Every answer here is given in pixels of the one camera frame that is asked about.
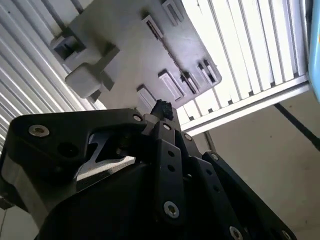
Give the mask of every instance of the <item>hole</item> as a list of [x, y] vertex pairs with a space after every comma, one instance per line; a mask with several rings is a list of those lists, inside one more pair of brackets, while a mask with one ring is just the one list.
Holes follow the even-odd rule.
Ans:
[[40, 127], [36, 127], [34, 129], [34, 131], [37, 133], [37, 134], [43, 134], [45, 132], [45, 130], [43, 128], [40, 128]]
[[174, 157], [175, 154], [172, 152], [172, 151], [168, 151], [168, 154], [171, 156], [171, 157]]
[[174, 172], [175, 171], [175, 168], [172, 165], [168, 165], [168, 169], [169, 169], [170, 172]]
[[73, 158], [79, 153], [78, 148], [70, 142], [60, 143], [57, 149], [58, 152], [66, 158]]
[[169, 206], [168, 206], [168, 209], [169, 209], [169, 211], [170, 211], [173, 215], [175, 215], [175, 214], [176, 214], [176, 209], [175, 209], [175, 207], [174, 207], [174, 206], [169, 205]]
[[217, 193], [220, 193], [220, 189], [219, 189], [216, 185], [213, 186], [213, 189], [214, 189]]

